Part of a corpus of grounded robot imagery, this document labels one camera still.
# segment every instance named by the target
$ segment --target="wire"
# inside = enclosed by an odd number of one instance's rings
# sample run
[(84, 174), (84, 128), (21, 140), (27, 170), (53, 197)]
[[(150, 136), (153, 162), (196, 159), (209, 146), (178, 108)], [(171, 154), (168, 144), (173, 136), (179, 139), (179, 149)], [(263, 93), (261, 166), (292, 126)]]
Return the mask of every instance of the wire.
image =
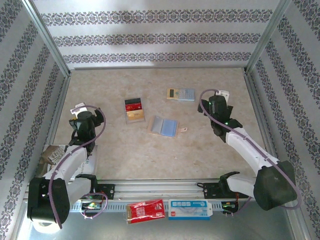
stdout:
[(105, 197), (106, 202), (105, 202), (104, 207), (101, 208), (100, 211), (98, 213), (96, 213), (95, 215), (93, 215), (93, 216), (87, 216), (86, 215), (86, 211), (88, 209), (85, 209), (83, 211), (83, 213), (81, 212), (82, 216), (84, 216), (85, 219), (94, 219), (95, 217), (98, 217), (100, 214), (103, 213), (103, 211), (106, 209), (106, 207), (108, 205), (108, 196), (104, 192), (92, 192), (92, 193), (88, 193), (88, 194), (84, 195), (83, 197), (93, 196), (93, 195), (101, 195), (102, 196), (102, 202), (104, 201), (103, 197)]
[[(204, 90), (201, 94), (200, 94), (200, 100), (199, 100), (199, 104), (204, 112), (205, 115), (207, 115), (209, 117), (210, 120), (214, 121), (216, 124), (219, 124), (220, 126), (224, 127), (225, 129), (228, 129), (229, 131), (232, 131), (234, 133), (236, 133), (237, 135), (239, 135), (241, 138), (243, 138), (243, 140), (246, 140), (266, 161), (268, 161), (287, 181), (288, 183), (291, 185), (291, 187), (294, 189), (294, 191), (296, 192), (297, 195), (297, 200), (298, 203), (295, 206), (281, 206), (284, 209), (288, 209), (288, 210), (294, 210), (294, 209), (298, 209), (300, 208), (301, 204), (302, 204), (302, 196), (301, 196), (301, 192), (300, 190), (297, 188), (297, 186), (291, 181), (291, 179), (285, 174), (284, 171), (282, 171), (273, 161), (271, 161), (268, 156), (259, 149), (259, 147), (257, 147), (253, 141), (251, 141), (249, 138), (247, 138), (245, 135), (243, 135), (242, 133), (238, 132), (237, 130), (234, 130), (231, 127), (228, 127), (227, 125), (223, 124), (222, 122), (219, 122), (218, 120), (214, 119), (212, 116), (210, 116), (210, 114), (207, 112), (207, 110), (205, 109), (203, 103), (202, 103), (202, 96), (206, 93), (206, 92), (214, 92), (214, 94), (218, 93), (219, 91), (217, 89), (207, 89)], [(242, 206), (242, 208), (240, 208), (239, 210), (242, 210), (243, 208), (246, 208), (248, 206), (248, 203), (250, 201), (251, 197), (248, 198), (248, 200), (244, 203), (244, 205)]]
[(98, 110), (101, 115), (103, 116), (103, 128), (101, 130), (101, 132), (99, 132), (99, 134), (91, 139), (90, 141), (87, 141), (85, 142), (84, 144), (76, 147), (74, 150), (72, 150), (71, 152), (69, 152), (66, 156), (64, 156), (64, 158), (62, 158), (62, 160), (57, 164), (57, 166), (55, 167), (55, 171), (53, 172), (51, 178), (50, 178), (50, 181), (49, 181), (49, 189), (48, 189), (48, 195), (49, 195), (49, 200), (50, 200), (50, 205), (51, 205), (51, 208), (52, 208), (52, 211), (53, 211), (53, 215), (54, 215), (54, 218), (56, 220), (56, 223), (59, 225), (59, 228), (62, 229), (62, 224), (61, 224), (61, 221), (60, 221), (60, 218), (59, 218), (59, 215), (58, 215), (58, 212), (57, 212), (57, 209), (56, 209), (56, 205), (55, 205), (55, 202), (54, 202), (54, 198), (53, 198), (53, 194), (52, 194), (52, 184), (53, 184), (53, 181), (54, 181), (54, 178), (55, 178), (55, 175), (57, 175), (57, 171), (58, 169), (62, 166), (62, 164), (64, 163), (64, 161), (70, 157), (74, 152), (78, 151), (80, 148), (83, 148), (84, 146), (94, 142), (97, 138), (99, 138), (101, 136), (101, 134), (104, 132), (105, 128), (106, 128), (106, 116), (105, 114), (101, 111), (101, 109), (99, 109), (98, 107), (96, 106), (92, 106), (92, 105), (84, 105), (84, 106), (79, 106), (77, 108), (75, 108), (74, 110), (77, 110), (77, 109), (80, 109), (80, 108), (93, 108), (93, 109), (96, 109)]

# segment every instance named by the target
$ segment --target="floral pattern wallpaper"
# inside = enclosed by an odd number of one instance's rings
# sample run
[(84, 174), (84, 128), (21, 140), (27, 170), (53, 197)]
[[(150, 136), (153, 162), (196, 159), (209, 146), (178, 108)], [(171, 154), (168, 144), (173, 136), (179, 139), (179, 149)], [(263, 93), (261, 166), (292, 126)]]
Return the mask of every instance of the floral pattern wallpaper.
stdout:
[(2, 0), (0, 12), (0, 240), (9, 240), (65, 78), (22, 2)]
[(311, 239), (320, 239), (320, 7), (293, 1), (251, 77), (280, 160), (294, 166)]
[(278, 2), (34, 0), (70, 69), (245, 67)]

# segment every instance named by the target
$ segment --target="beige floor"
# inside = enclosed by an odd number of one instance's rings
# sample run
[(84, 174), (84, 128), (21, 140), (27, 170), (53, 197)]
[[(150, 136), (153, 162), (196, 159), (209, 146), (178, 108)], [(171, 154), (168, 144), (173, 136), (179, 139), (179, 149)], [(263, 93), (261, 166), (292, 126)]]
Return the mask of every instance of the beige floor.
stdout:
[[(196, 102), (167, 100), (170, 87), (194, 88)], [(234, 106), (231, 116), (263, 146), (240, 68), (76, 70), (54, 143), (69, 142), (70, 109), (85, 102), (100, 107), (107, 118), (106, 130), (96, 141), (98, 179), (218, 178), (231, 171), (253, 176), (242, 157), (214, 135), (208, 117), (197, 112), (200, 93), (208, 88), (230, 92), (228, 104)], [(146, 122), (126, 124), (123, 99), (130, 97), (143, 98)], [(147, 134), (153, 115), (178, 120), (179, 127), (188, 130), (175, 139)]]

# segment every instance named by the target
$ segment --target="table surface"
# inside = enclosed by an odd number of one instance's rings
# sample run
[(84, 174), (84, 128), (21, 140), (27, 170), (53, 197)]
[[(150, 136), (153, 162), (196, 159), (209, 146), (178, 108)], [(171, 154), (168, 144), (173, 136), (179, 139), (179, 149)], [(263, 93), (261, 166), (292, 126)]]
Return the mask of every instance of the table surface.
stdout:
[[(169, 100), (167, 88), (195, 89), (196, 101)], [(106, 116), (106, 129), (96, 141), (100, 180), (218, 178), (232, 171), (254, 176), (246, 161), (214, 135), (209, 118), (198, 113), (199, 96), (206, 89), (229, 91), (228, 104), (234, 106), (231, 117), (263, 146), (241, 68), (73, 71), (54, 143), (70, 141), (70, 109), (85, 102), (100, 107)], [(203, 99), (211, 95), (206, 93)], [(124, 99), (134, 97), (142, 98), (146, 121), (126, 124)], [(177, 138), (147, 134), (154, 115), (178, 120), (187, 131)]]

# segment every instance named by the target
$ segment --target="calculator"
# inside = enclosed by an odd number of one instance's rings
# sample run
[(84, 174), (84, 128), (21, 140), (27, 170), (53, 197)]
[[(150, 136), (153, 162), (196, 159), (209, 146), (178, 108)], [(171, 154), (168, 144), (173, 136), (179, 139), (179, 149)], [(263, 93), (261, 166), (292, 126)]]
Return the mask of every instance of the calculator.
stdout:
[(166, 98), (194, 102), (195, 90), (192, 88), (168, 88), (166, 91)]

